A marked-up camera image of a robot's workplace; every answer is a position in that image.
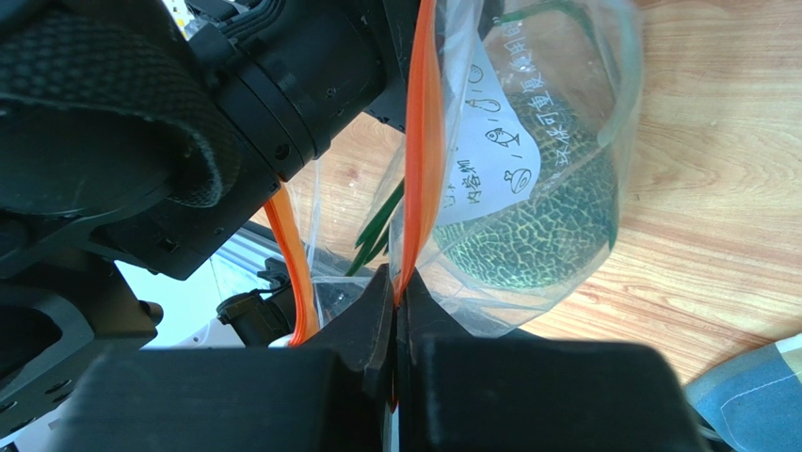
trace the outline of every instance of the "printed label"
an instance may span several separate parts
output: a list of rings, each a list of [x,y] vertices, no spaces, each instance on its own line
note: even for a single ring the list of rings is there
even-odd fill
[[[540,151],[504,95],[478,42],[465,106],[437,224],[481,218],[529,199],[540,174]]]

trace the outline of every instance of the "wooden table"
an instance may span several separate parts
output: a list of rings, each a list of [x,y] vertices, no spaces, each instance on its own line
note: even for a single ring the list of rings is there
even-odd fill
[[[525,328],[649,344],[687,382],[802,331],[802,2],[638,3],[646,83],[616,250]],[[342,236],[400,140],[365,117],[337,137],[321,196],[338,226],[318,244],[353,255]],[[313,172],[293,181],[303,212]]]

